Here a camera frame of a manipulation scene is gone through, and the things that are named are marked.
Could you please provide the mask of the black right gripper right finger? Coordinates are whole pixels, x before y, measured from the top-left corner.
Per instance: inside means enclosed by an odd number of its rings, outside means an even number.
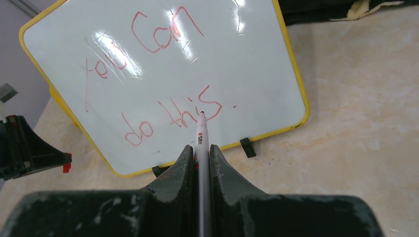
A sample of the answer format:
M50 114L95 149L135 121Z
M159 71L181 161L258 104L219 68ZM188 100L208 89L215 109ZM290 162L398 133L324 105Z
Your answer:
M381 237L371 208L342 195L267 194L210 147L213 229L216 237Z

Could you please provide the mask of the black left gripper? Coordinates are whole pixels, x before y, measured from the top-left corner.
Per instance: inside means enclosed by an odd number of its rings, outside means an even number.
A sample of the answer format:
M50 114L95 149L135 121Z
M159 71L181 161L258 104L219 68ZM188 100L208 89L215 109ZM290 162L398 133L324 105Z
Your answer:
M7 116L6 122L0 121L1 180L63 167L65 154L39 137L23 116Z

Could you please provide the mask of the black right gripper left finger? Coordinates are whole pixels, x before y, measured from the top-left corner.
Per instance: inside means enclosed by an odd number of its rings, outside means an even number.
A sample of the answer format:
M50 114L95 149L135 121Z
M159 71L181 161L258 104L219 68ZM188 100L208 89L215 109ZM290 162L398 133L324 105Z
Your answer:
M144 188L34 192L9 215L3 237L192 236L193 149Z

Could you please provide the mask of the white red marker pen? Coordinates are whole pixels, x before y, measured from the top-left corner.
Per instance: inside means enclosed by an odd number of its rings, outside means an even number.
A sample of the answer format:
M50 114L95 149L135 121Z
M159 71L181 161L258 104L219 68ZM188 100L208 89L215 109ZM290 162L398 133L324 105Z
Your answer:
M210 146L205 113L199 113L195 141L195 167L197 171L198 192L198 236L211 237L212 207L210 189Z

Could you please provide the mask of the yellow-framed whiteboard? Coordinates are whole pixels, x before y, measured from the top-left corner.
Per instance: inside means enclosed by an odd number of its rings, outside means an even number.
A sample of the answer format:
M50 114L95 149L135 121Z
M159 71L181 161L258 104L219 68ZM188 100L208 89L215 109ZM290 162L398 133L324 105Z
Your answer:
M222 149L310 115L276 0L59 0L19 40L122 177L172 164L201 111Z

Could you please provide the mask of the red marker cap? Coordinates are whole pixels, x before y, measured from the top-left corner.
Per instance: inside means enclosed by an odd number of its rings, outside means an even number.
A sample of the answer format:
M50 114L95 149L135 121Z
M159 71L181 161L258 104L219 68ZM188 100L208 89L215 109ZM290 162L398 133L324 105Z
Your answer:
M66 153L66 163L63 164L63 173L69 173L72 166L72 154Z

